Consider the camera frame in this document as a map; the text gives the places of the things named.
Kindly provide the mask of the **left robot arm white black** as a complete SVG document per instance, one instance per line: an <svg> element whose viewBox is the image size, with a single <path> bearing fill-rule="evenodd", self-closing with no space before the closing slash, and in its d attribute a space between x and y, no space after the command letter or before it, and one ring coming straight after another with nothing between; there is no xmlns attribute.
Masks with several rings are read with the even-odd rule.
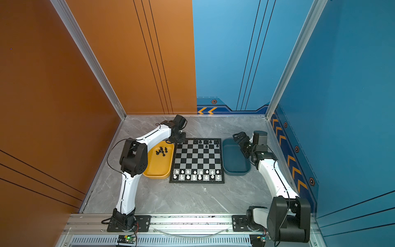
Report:
<svg viewBox="0 0 395 247"><path fill-rule="evenodd" d="M135 201L139 180L148 166L148 152L162 141L171 144L183 143L187 124L185 117L176 115L173 120L165 120L151 132L136 139L125 140L119 163L121 165L122 184L119 200L113 209L108 223L108 232L136 232Z"/></svg>

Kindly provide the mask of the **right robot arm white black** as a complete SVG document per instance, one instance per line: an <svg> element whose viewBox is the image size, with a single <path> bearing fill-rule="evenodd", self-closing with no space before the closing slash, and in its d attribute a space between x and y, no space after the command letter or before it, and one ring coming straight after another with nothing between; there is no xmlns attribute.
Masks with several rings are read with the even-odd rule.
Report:
<svg viewBox="0 0 395 247"><path fill-rule="evenodd" d="M246 211L246 226L252 232L262 232L277 246L283 242L308 243L310 240L311 206L290 186L279 168L279 159L267 144L267 132L234 134L245 158L263 176L272 195L270 208L250 206Z"/></svg>

